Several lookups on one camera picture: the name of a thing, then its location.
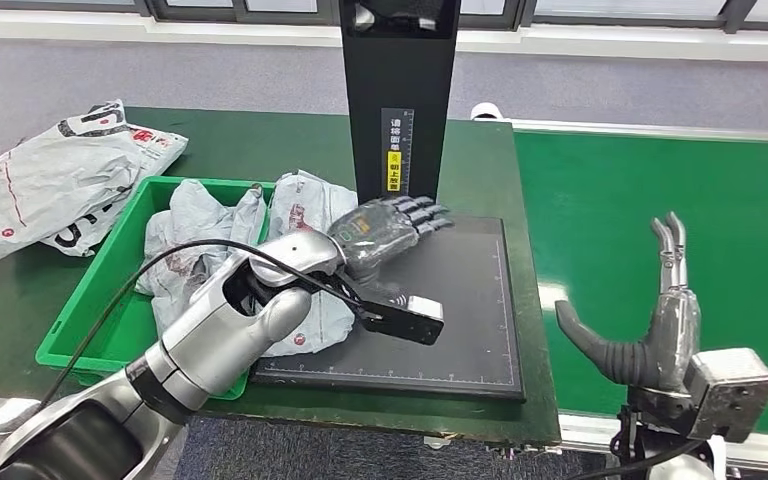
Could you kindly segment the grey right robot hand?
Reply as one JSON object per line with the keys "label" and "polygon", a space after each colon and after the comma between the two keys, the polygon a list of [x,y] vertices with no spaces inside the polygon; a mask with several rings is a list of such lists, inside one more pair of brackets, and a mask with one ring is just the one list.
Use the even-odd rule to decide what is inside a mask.
{"label": "grey right robot hand", "polygon": [[682,392],[690,359],[699,351],[701,312],[689,288],[684,223],[670,211],[655,217],[659,293],[646,334],[635,342],[607,340],[581,322],[567,300],[555,302],[558,326],[608,380],[624,386]]}

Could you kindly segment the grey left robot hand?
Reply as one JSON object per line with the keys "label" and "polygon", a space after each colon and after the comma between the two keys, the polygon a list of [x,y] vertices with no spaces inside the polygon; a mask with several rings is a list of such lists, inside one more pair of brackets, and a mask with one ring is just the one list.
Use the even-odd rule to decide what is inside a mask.
{"label": "grey left robot hand", "polygon": [[368,201],[335,220],[327,235],[345,258],[345,271],[359,283],[374,280],[385,263],[428,235],[450,227],[449,209],[429,197]]}

